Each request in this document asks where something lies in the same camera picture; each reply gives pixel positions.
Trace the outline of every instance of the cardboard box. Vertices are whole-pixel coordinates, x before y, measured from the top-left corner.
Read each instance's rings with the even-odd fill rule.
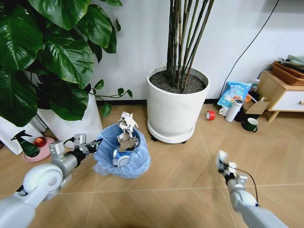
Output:
[[[250,101],[250,102],[244,102],[243,103],[243,109],[245,114],[257,114],[261,115],[265,111],[265,109],[269,105],[269,101]]]

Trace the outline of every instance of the robotic hand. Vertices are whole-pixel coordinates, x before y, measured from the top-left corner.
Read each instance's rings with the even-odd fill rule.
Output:
[[[223,174],[230,192],[233,209],[240,213],[249,228],[287,228],[271,211],[260,207],[256,199],[245,190],[247,176],[236,174],[234,162],[225,163],[227,154],[219,151],[216,158],[218,172]]]
[[[86,143],[85,134],[76,134],[73,151],[65,154],[62,142],[49,145],[51,163],[32,168],[23,185],[10,197],[0,201],[0,227],[26,228],[34,219],[36,208],[55,197],[72,178],[72,171],[90,153],[97,151],[102,139]]]

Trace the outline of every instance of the green mug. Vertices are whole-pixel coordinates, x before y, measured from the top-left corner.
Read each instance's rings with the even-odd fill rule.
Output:
[[[242,127],[250,132],[257,132],[258,121],[254,118],[248,118],[245,122],[242,123]]]

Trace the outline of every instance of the tiled floor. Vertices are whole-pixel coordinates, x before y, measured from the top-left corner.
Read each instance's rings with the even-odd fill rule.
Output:
[[[152,159],[137,179],[101,176],[92,171],[92,157],[75,169],[72,181],[54,199],[37,209],[31,228],[225,228],[246,227],[233,211],[214,158],[219,149],[250,172],[258,184],[259,203],[291,228],[304,224],[304,114],[281,113],[257,133],[228,123],[222,116],[206,121],[206,104],[186,144],[150,140],[146,108],[115,106],[104,126],[116,123],[122,111],[134,113]],[[25,163],[6,147],[0,151],[0,199],[13,193],[36,164]],[[252,182],[248,191],[254,192]]]

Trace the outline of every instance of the red apple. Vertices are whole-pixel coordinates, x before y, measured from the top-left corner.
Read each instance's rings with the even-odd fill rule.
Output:
[[[34,141],[34,145],[37,147],[43,147],[47,143],[46,139],[44,137],[38,137]]]

